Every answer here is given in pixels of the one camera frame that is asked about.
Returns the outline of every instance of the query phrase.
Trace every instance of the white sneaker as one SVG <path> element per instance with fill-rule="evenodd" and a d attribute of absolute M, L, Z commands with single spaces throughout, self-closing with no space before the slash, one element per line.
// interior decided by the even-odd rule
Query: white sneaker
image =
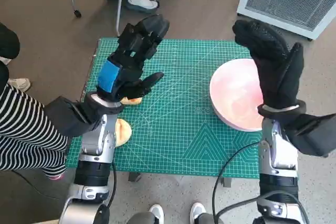
<path fill-rule="evenodd" d="M 7 59 L 7 58 L 4 58 L 4 57 L 1 57 L 0 56 L 0 61 L 2 61 L 5 65 L 8 65 L 8 63 L 11 61 L 12 59 Z"/>
<path fill-rule="evenodd" d="M 26 92 L 30 88 L 30 81 L 28 78 L 9 79 L 7 83 L 22 92 Z"/>
<path fill-rule="evenodd" d="M 127 7 L 139 11 L 153 11 L 157 9 L 158 3 L 151 0 L 128 0 Z"/>
<path fill-rule="evenodd" d="M 195 219 L 203 213 L 206 213 L 205 207 L 199 202 L 194 203 L 190 210 L 190 224 L 194 224 Z"/>
<path fill-rule="evenodd" d="M 153 205 L 151 207 L 151 209 L 149 209 L 149 212 L 154 214 L 154 216 L 159 219 L 159 224 L 163 224 L 164 213 L 163 213 L 163 209 L 160 205 L 158 205 L 158 204 Z"/>

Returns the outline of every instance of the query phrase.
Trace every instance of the white appliance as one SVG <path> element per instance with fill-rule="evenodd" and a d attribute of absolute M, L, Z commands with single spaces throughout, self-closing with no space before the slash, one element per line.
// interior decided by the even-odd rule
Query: white appliance
<path fill-rule="evenodd" d="M 336 0 L 240 0 L 238 14 L 317 39 L 336 16 Z"/>

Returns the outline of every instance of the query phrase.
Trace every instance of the pink bowl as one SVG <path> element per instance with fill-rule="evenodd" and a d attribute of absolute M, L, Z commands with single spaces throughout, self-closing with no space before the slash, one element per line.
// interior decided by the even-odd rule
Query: pink bowl
<path fill-rule="evenodd" d="M 221 65 L 210 82 L 212 106 L 218 117 L 240 131 L 260 131 L 263 103 L 257 67 L 252 59 L 236 59 Z"/>

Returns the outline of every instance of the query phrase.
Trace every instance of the gray floor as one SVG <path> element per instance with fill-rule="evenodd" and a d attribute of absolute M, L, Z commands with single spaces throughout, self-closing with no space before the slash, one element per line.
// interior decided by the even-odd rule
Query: gray floor
<path fill-rule="evenodd" d="M 168 38 L 232 39 L 239 0 L 160 0 L 159 13 L 170 20 Z M 97 39 L 114 37 L 116 0 L 78 0 L 83 14 L 75 19 L 70 0 L 0 0 L 0 22 L 16 31 L 22 43 L 20 56 L 9 65 L 12 77 L 28 77 L 33 82 L 29 94 L 43 103 L 58 95 L 79 99 Z M 136 23 L 144 15 L 122 12 L 121 27 Z M 305 43 L 306 68 L 299 97 L 315 114 L 336 111 L 336 22 L 314 42 L 284 33 L 290 41 Z M 311 223 L 335 223 L 336 154 L 328 159 L 300 157 L 300 196 Z M 48 181 L 39 171 L 23 172 L 42 191 L 64 198 L 73 171 L 60 182 Z M 199 200 L 211 210 L 215 178 L 144 175 L 136 184 L 118 173 L 118 190 L 111 208 L 111 223 L 125 223 L 137 211 L 160 203 L 166 223 L 188 223 L 191 204 Z M 62 201 L 36 194 L 10 172 L 0 173 L 1 223 L 32 223 L 58 218 Z M 222 208 L 258 194 L 258 181 L 235 179 L 231 189 L 220 188 L 217 207 Z M 254 204 L 223 217 L 226 224 L 252 223 L 259 214 Z"/>

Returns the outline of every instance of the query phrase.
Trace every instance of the bread slice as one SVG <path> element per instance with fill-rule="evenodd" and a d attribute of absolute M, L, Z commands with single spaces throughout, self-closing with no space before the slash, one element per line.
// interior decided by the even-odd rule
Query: bread slice
<path fill-rule="evenodd" d="M 138 105 L 141 103 L 141 101 L 142 101 L 142 97 L 130 99 L 130 100 L 128 100 L 127 97 L 124 97 L 120 102 L 124 105 Z"/>
<path fill-rule="evenodd" d="M 115 137 L 116 139 L 116 147 L 125 144 L 132 135 L 132 129 L 128 122 L 124 119 L 117 119 L 115 123 Z"/>

